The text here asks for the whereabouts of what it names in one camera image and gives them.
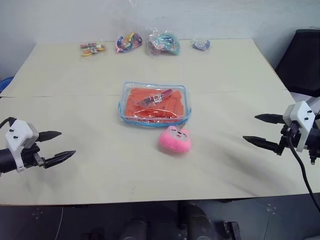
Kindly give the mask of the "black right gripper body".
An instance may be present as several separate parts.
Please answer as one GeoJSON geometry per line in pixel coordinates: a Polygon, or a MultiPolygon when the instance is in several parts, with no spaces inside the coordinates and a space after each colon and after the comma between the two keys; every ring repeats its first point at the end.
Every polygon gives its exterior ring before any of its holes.
{"type": "Polygon", "coordinates": [[[296,148],[300,140],[299,123],[297,121],[292,121],[289,125],[285,124],[280,131],[282,134],[278,147],[275,153],[279,156],[282,155],[285,148],[296,148]]]}

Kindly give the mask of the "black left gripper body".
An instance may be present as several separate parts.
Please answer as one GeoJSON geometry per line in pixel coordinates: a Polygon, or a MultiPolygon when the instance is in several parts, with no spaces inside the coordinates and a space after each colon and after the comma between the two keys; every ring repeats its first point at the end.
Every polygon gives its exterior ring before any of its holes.
{"type": "Polygon", "coordinates": [[[45,158],[40,157],[38,152],[40,148],[37,145],[32,145],[30,148],[24,148],[21,152],[21,159],[26,169],[30,167],[43,167],[45,168],[45,158]]]}

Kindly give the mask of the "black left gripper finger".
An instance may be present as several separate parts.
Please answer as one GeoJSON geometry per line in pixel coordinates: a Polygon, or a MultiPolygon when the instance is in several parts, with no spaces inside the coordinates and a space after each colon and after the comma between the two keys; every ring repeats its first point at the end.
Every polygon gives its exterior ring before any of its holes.
{"type": "Polygon", "coordinates": [[[62,133],[59,131],[42,131],[38,133],[37,142],[49,141],[53,138],[60,136],[62,133]]]}
{"type": "Polygon", "coordinates": [[[70,157],[72,157],[75,153],[75,150],[70,150],[55,154],[53,157],[43,160],[43,167],[47,169],[55,165],[61,164],[70,157]]]}

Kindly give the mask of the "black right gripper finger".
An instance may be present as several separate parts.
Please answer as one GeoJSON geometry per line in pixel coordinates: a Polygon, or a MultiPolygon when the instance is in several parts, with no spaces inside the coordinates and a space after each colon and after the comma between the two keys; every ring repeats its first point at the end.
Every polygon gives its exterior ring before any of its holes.
{"type": "Polygon", "coordinates": [[[286,124],[286,122],[283,120],[283,116],[280,114],[264,113],[256,115],[254,118],[271,124],[286,124]]]}
{"type": "Polygon", "coordinates": [[[263,148],[266,150],[270,150],[274,153],[277,153],[278,144],[275,142],[267,141],[265,138],[261,138],[257,136],[243,136],[243,139],[255,145],[256,147],[263,148]]]}

